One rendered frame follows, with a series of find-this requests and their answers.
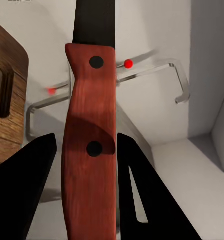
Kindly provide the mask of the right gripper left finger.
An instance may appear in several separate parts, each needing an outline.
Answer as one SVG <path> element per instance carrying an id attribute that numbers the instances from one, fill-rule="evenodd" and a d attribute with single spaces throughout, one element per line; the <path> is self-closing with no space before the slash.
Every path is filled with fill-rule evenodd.
<path id="1" fill-rule="evenodd" d="M 56 152 L 50 133 L 0 165 L 0 240 L 26 240 Z"/>

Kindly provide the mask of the parer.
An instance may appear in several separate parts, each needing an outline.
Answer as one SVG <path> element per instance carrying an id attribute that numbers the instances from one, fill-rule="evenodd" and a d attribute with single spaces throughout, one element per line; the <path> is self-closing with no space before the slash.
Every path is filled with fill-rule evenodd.
<path id="1" fill-rule="evenodd" d="M 61 154 L 68 240 L 116 240 L 115 0 L 76 0 Z"/>

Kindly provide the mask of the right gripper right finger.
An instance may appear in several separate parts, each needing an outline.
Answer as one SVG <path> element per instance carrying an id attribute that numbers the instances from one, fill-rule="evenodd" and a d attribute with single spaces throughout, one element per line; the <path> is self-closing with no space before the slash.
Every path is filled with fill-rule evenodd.
<path id="1" fill-rule="evenodd" d="M 201 240 L 139 145 L 117 134 L 120 240 Z M 131 168 L 147 222 L 136 217 Z"/>

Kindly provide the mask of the cutting board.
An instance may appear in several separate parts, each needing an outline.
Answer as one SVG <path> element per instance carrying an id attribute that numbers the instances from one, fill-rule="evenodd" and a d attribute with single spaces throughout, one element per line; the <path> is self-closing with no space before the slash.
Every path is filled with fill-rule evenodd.
<path id="1" fill-rule="evenodd" d="M 22 148 L 28 67 L 25 49 L 0 26 L 0 165 Z"/>

